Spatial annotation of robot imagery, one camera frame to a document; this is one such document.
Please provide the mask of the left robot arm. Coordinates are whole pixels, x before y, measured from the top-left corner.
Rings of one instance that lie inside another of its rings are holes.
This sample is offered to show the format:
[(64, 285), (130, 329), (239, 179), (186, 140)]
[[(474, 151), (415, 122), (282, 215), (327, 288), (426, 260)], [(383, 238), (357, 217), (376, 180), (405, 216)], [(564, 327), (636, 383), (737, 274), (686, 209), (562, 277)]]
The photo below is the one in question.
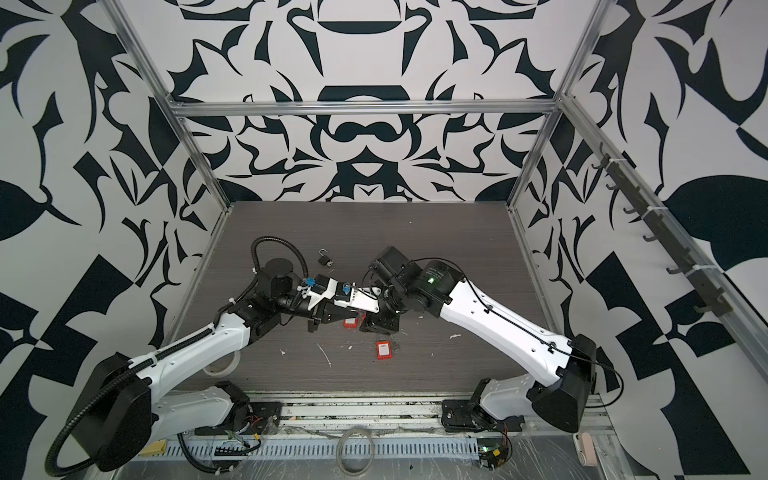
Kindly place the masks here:
[(115, 354), (97, 365), (48, 450), (49, 476), (91, 466), (115, 470), (155, 440), (198, 427), (235, 428), (249, 398), (231, 382), (192, 394), (172, 390), (214, 362), (237, 357), (281, 325), (283, 316), (305, 318), (316, 330), (378, 310), (353, 284), (310, 277), (303, 254), (285, 239), (256, 238), (251, 257), (252, 280), (211, 323), (159, 350), (134, 358)]

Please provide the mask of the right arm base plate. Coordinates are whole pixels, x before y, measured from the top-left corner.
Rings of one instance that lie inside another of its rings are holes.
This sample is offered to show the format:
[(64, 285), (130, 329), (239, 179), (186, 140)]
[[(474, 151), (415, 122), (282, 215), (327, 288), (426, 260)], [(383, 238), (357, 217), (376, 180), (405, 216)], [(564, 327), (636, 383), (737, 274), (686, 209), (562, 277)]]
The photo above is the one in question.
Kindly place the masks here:
[(470, 400), (443, 400), (440, 424), (449, 433), (485, 431), (521, 432), (524, 416), (496, 420)]

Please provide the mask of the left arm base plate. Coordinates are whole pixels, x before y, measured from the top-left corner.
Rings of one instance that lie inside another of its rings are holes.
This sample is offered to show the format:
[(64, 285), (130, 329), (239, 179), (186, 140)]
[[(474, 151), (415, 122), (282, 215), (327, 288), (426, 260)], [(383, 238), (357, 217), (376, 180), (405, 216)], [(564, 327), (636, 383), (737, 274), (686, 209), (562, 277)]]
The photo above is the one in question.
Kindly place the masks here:
[(279, 426), (282, 407), (281, 402), (236, 404), (221, 424), (196, 428), (194, 434), (216, 436), (230, 433), (238, 435), (268, 433)]

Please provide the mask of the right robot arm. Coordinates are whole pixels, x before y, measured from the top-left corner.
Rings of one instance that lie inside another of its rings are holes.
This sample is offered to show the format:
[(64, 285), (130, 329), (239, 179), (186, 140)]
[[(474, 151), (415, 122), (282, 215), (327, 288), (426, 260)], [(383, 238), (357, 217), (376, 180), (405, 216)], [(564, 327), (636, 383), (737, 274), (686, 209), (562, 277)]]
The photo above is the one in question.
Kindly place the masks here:
[(580, 431), (596, 371), (611, 369), (598, 361), (593, 340), (583, 334), (568, 338), (530, 322), (482, 292), (447, 259), (411, 260), (389, 246), (369, 270), (380, 288), (379, 310), (367, 319), (374, 329), (394, 329), (405, 312), (428, 313), (473, 333), (525, 371), (481, 380), (468, 401), (449, 408), (445, 429), (496, 430), (510, 417), (536, 415), (558, 430)]

